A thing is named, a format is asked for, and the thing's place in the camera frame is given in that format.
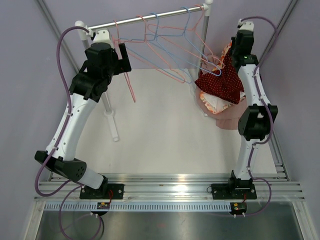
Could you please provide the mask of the red polka dot skirt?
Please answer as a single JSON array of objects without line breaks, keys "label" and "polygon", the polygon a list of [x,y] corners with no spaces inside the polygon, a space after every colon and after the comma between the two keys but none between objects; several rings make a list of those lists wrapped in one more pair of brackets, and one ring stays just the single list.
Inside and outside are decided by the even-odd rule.
[{"label": "red polka dot skirt", "polygon": [[240,93],[244,92],[244,87],[232,64],[229,51],[225,54],[223,63],[224,68],[220,76],[206,73],[198,78],[195,84],[201,91],[237,105],[241,99]]}]

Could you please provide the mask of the orange floral skirt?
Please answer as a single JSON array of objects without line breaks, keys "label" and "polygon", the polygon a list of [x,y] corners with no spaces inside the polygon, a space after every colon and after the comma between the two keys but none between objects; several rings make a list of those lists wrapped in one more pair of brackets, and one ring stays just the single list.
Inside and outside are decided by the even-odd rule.
[{"label": "orange floral skirt", "polygon": [[[231,45],[232,45],[231,43],[228,43],[223,48],[223,50],[221,52],[221,55],[219,57],[222,61],[224,60],[224,57],[225,57],[226,53],[230,52]],[[222,69],[220,71],[219,70],[215,70],[215,71],[211,71],[211,72],[205,72],[204,70],[202,70],[201,74],[200,74],[200,77],[202,75],[204,75],[204,74],[207,74],[207,73],[213,74],[215,76],[220,76],[221,72],[222,72]],[[200,90],[199,98],[204,103],[205,107],[213,114],[219,114],[222,111],[226,110],[227,108],[236,105],[236,104],[233,104],[233,103],[228,102],[226,100],[223,100],[223,99],[221,99],[221,98],[219,98],[217,96],[207,94],[202,90]],[[241,103],[245,98],[246,98],[245,92],[241,92],[240,93],[240,102],[239,103]]]}]

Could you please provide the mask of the pink skirt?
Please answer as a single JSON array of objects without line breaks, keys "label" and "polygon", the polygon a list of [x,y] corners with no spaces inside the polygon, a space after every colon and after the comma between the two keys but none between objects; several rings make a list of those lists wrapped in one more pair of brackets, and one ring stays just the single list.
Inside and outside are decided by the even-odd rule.
[{"label": "pink skirt", "polygon": [[247,101],[245,98],[241,103],[233,105],[218,114],[213,114],[200,100],[200,89],[197,86],[195,90],[195,97],[196,102],[203,113],[208,117],[213,118],[216,126],[224,130],[236,130],[238,128],[238,121],[247,108]]}]

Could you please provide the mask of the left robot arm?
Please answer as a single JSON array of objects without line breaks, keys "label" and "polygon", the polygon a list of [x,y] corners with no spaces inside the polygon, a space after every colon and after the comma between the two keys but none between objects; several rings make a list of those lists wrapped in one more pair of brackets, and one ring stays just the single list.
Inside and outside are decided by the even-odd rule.
[{"label": "left robot arm", "polygon": [[70,182],[80,184],[89,198],[107,196],[108,179],[89,169],[86,162],[75,157],[84,126],[108,90],[113,76],[132,70],[126,45],[118,45],[120,54],[108,43],[93,43],[85,50],[84,61],[67,90],[67,106],[57,131],[45,150],[35,153],[41,169],[48,169]]}]

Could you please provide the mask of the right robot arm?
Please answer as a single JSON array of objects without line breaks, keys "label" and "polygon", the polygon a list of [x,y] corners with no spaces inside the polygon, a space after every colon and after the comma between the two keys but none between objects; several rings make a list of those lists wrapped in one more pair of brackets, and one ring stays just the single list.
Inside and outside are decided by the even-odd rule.
[{"label": "right robot arm", "polygon": [[242,83],[247,107],[238,120],[241,145],[235,169],[231,172],[226,192],[229,199],[255,200],[253,169],[259,147],[271,138],[278,107],[272,105],[262,86],[259,61],[251,53],[254,32],[239,29],[232,38],[231,59]]}]

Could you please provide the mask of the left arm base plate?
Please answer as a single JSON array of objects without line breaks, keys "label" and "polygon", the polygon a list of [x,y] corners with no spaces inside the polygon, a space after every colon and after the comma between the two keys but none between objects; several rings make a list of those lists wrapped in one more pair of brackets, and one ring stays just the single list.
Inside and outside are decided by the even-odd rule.
[{"label": "left arm base plate", "polygon": [[125,185],[122,183],[106,183],[94,189],[85,186],[80,190],[81,200],[122,200]]}]

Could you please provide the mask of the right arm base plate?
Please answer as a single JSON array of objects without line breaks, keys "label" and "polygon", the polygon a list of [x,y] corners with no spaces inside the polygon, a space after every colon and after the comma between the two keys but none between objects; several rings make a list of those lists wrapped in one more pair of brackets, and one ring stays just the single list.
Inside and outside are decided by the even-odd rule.
[{"label": "right arm base plate", "polygon": [[214,200],[256,200],[257,193],[254,184],[250,186],[231,187],[227,183],[213,183],[211,194]]}]

